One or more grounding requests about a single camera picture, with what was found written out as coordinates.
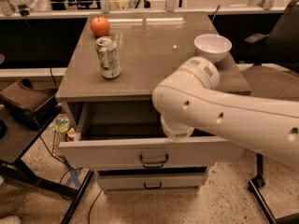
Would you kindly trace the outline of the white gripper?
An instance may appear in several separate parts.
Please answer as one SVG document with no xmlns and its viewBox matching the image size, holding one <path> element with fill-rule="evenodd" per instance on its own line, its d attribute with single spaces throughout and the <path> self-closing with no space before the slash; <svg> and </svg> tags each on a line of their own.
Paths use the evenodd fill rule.
<svg viewBox="0 0 299 224">
<path fill-rule="evenodd" d="M 161 116 L 161 124 L 164 134 L 168 138 L 174 140 L 188 138 L 194 131 L 193 127 L 187 126 L 166 116 Z"/>
</svg>

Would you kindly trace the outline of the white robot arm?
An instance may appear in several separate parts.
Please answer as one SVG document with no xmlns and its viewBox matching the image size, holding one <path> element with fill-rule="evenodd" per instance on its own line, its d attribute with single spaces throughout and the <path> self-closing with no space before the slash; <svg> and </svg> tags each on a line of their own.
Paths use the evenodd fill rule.
<svg viewBox="0 0 299 224">
<path fill-rule="evenodd" d="M 198 129 L 298 168 L 298 104 L 220 92 L 219 82 L 215 65 L 202 57 L 190 58 L 160 82 L 152 102 L 164 133 L 175 139 Z"/>
</svg>

